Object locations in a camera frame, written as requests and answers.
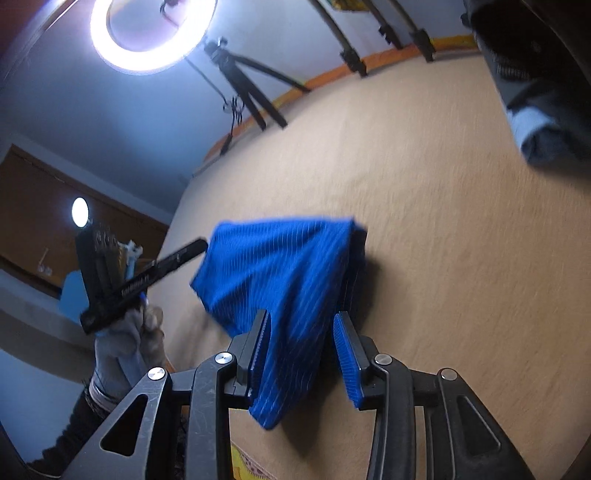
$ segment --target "light stand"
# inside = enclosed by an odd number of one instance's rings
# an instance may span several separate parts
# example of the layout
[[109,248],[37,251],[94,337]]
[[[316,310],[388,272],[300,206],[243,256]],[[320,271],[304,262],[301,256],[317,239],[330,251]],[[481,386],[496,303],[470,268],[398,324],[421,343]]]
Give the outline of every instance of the light stand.
[[[287,83],[298,90],[309,93],[310,89],[294,79],[291,79],[282,73],[273,70],[262,63],[258,63],[253,59],[242,57],[240,55],[234,55],[230,53],[225,47],[228,41],[225,38],[220,38],[218,42],[206,41],[204,44],[204,51],[212,59],[215,65],[220,69],[220,72],[226,77],[226,80],[239,97],[244,102],[244,105],[250,111],[252,117],[257,122],[261,130],[267,128],[267,124],[263,119],[260,111],[256,108],[254,101],[256,101],[265,110],[270,117],[279,124],[281,128],[287,126],[287,121],[271,103],[271,101],[260,91],[260,89],[252,82],[248,76],[238,67],[237,64],[241,63],[247,67],[257,70],[258,72],[269,75],[281,82]],[[228,136],[226,142],[229,144],[232,137]]]

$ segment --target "blue striped cloth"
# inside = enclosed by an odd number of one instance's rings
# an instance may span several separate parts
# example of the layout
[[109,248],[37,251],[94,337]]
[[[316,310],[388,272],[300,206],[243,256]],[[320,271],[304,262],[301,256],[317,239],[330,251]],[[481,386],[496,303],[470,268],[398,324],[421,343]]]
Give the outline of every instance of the blue striped cloth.
[[348,308],[365,261],[366,232],[352,219],[221,223],[192,288],[230,336],[271,314],[271,340],[250,409],[272,429],[310,389],[332,319]]

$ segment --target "wire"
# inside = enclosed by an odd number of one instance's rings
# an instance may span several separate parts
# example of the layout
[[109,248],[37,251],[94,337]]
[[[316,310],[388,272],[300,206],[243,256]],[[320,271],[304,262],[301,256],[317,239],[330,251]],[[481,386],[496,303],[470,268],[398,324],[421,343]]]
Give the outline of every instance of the wire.
[[219,88],[217,88],[217,87],[215,86],[215,84],[214,84],[214,83],[213,83],[213,82],[212,82],[212,81],[211,81],[209,78],[207,78],[207,76],[206,76],[206,75],[205,75],[205,74],[204,74],[204,73],[201,71],[201,69],[200,69],[199,67],[197,67],[197,65],[195,65],[195,64],[194,64],[194,63],[193,63],[191,60],[189,60],[187,57],[185,57],[185,60],[187,61],[187,63],[188,63],[189,65],[191,65],[191,68],[192,68],[193,70],[195,70],[195,72],[197,72],[199,75],[201,75],[201,77],[203,77],[203,80],[205,80],[205,81],[206,81],[206,82],[209,84],[209,86],[210,86],[211,88],[213,88],[213,89],[214,89],[214,90],[217,92],[217,94],[218,94],[220,97],[222,97],[223,104],[224,104],[224,106],[223,106],[223,107],[224,107],[224,108],[226,108],[226,106],[229,106],[230,104],[228,103],[228,100],[226,99],[226,97],[224,96],[224,94],[222,93],[222,91],[221,91]]
[[175,27],[179,27],[179,24],[176,23],[172,18],[170,18],[168,16],[168,14],[166,13],[166,1],[162,2],[162,5],[160,5],[160,14],[166,19],[168,20],[170,23],[172,23]]
[[[170,18],[166,13],[165,9],[166,9],[167,4],[168,4],[168,2],[167,2],[167,0],[165,0],[160,5],[160,14],[168,22],[172,23],[175,27],[178,28],[178,23],[176,23],[172,18]],[[225,153],[228,150],[229,143],[232,140],[232,134],[234,133],[234,127],[237,125],[240,125],[242,123],[242,112],[244,111],[244,107],[245,107],[244,100],[242,100],[239,95],[235,95],[230,98],[230,101],[228,101],[228,99],[223,94],[223,92],[208,78],[207,75],[205,75],[203,73],[203,71],[199,67],[197,67],[197,65],[195,65],[187,57],[185,57],[185,61],[189,64],[189,66],[193,70],[195,70],[195,72],[197,72],[199,75],[201,75],[203,80],[205,80],[207,82],[207,84],[213,90],[215,90],[215,92],[222,98],[222,100],[223,100],[222,111],[224,113],[231,113],[232,114],[232,126],[230,127],[230,133],[228,134],[228,137],[226,139],[226,144],[222,148],[222,153]]]

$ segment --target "white glove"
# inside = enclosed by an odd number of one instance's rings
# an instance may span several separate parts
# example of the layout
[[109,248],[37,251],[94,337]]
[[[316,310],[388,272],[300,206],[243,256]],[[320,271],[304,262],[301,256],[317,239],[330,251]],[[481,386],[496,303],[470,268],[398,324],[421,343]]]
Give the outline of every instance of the white glove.
[[128,310],[122,319],[97,334],[96,367],[89,393],[104,410],[113,411],[151,368],[164,368],[162,319],[160,307],[142,306],[139,310]]

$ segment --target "beige carpet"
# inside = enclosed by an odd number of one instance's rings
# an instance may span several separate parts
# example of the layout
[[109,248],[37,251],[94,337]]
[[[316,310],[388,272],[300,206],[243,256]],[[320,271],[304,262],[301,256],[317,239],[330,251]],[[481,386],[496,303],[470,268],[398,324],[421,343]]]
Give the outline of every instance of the beige carpet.
[[[591,432],[589,178],[524,164],[479,56],[348,77],[286,116],[192,181],[162,254],[224,219],[354,215],[363,333],[411,368],[456,368],[538,480],[559,478]],[[189,288],[197,266],[150,291],[177,369],[228,344]],[[274,431],[246,412],[231,429],[279,480],[361,480],[373,420],[323,377]]]

